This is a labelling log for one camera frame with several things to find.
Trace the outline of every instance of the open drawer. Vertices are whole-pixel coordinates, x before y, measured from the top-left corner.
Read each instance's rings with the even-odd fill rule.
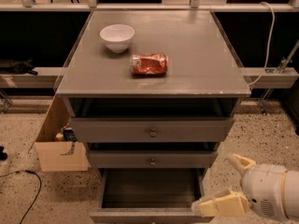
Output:
[[[209,222],[192,213],[204,193],[199,169],[105,169],[95,223]]]
[[[73,118],[70,124],[83,143],[221,142],[234,123],[223,119]]]

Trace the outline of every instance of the white cable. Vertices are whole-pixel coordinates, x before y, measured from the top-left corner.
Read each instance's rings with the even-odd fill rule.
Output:
[[[270,50],[270,43],[271,43],[271,37],[272,37],[272,32],[273,32],[273,27],[274,27],[274,23],[275,23],[275,14],[274,14],[274,10],[273,8],[266,2],[261,2],[262,5],[269,7],[272,13],[272,24],[271,24],[271,28],[270,28],[270,32],[269,32],[269,37],[268,37],[268,44],[267,44],[267,51],[266,51],[266,55],[265,55],[265,62],[264,62],[264,66],[263,68],[265,69],[267,67],[268,64],[268,59],[269,59],[269,50]],[[262,77],[262,75],[260,75],[259,77],[257,77],[254,81],[252,81],[249,86],[255,84],[260,78]]]

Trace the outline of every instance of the black cable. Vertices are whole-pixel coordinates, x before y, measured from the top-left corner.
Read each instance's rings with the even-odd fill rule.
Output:
[[[37,191],[37,193],[36,193],[36,196],[35,196],[34,200],[32,201],[31,205],[28,207],[27,211],[25,212],[25,214],[24,214],[23,217],[21,218],[20,224],[22,224],[22,222],[23,222],[23,220],[26,218],[28,212],[30,211],[30,209],[32,208],[32,206],[34,205],[34,203],[36,202],[36,199],[37,199],[37,197],[38,197],[38,195],[39,195],[39,192],[41,191],[41,184],[42,184],[42,181],[41,181],[40,176],[39,176],[36,172],[31,171],[31,170],[18,170],[18,171],[14,171],[14,172],[8,173],[8,174],[6,174],[6,175],[0,175],[0,178],[1,178],[1,177],[6,177],[6,176],[9,176],[9,175],[13,175],[13,174],[19,174],[19,173],[21,173],[21,172],[25,172],[25,173],[27,173],[27,174],[29,174],[29,175],[35,175],[35,176],[37,176],[37,178],[38,178],[38,180],[39,180],[39,188],[38,188],[38,191]]]

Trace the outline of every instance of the white bowl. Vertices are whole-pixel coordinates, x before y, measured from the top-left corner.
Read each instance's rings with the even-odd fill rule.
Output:
[[[122,53],[126,51],[135,34],[131,26],[123,24],[110,25],[102,29],[100,36],[108,49],[115,53]]]

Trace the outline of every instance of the gray cabinet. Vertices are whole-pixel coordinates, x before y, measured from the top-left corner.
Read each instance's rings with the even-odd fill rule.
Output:
[[[125,23],[134,44],[106,49],[98,32]],[[163,77],[135,77],[133,53],[164,52]],[[208,11],[95,11],[57,90],[102,182],[96,223],[208,222],[191,204],[250,89]]]

